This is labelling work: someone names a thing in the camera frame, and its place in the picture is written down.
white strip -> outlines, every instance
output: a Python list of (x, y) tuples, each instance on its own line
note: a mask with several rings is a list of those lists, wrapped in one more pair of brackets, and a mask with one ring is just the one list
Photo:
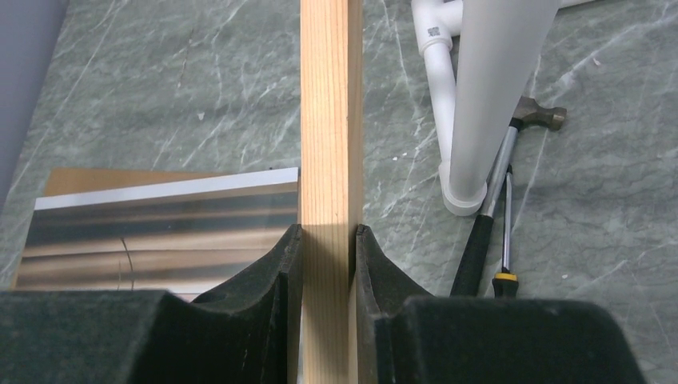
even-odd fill
[(165, 182), (151, 186), (131, 186), (114, 190), (63, 194), (35, 200), (35, 210), (53, 210), (71, 206), (91, 206), (111, 202), (130, 202), (147, 198), (167, 198), (187, 194), (204, 194), (219, 190), (237, 190), (254, 186), (274, 186), (297, 182), (298, 168), (265, 170), (248, 174), (232, 174), (215, 178), (199, 178), (183, 182)]

screwdriver handle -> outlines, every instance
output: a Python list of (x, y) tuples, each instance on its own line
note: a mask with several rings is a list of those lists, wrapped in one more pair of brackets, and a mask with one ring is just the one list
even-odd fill
[(492, 279), (495, 298), (516, 298), (518, 293), (518, 277), (515, 274), (501, 272)]
[(450, 296), (478, 295), (493, 225), (493, 218), (484, 214), (476, 216), (466, 248), (461, 255)]

gray marble tile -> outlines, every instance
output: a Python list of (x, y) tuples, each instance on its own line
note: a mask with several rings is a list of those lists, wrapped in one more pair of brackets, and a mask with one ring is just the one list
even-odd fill
[[(298, 166), (298, 7), (71, 0), (0, 218), (0, 286), (54, 166)], [(365, 222), (398, 266), (447, 294), (473, 222), (442, 204), (409, 2), (365, 0), (364, 36)], [(520, 294), (602, 305), (658, 383), (678, 381), (677, 39), (675, 0), (561, 11), (525, 93), (568, 121), (522, 132), (514, 156)]]

